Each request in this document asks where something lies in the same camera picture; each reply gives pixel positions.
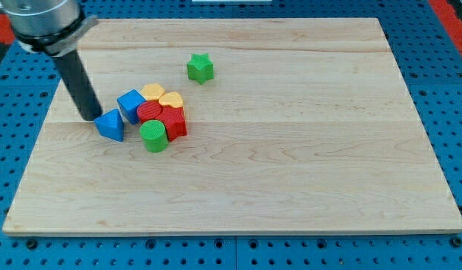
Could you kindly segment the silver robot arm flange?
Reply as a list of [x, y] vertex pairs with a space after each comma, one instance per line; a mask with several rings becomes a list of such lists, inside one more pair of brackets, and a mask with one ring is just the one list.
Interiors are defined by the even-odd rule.
[[78, 40], [98, 24], [77, 0], [1, 0], [20, 46], [30, 53], [61, 57], [77, 48]]

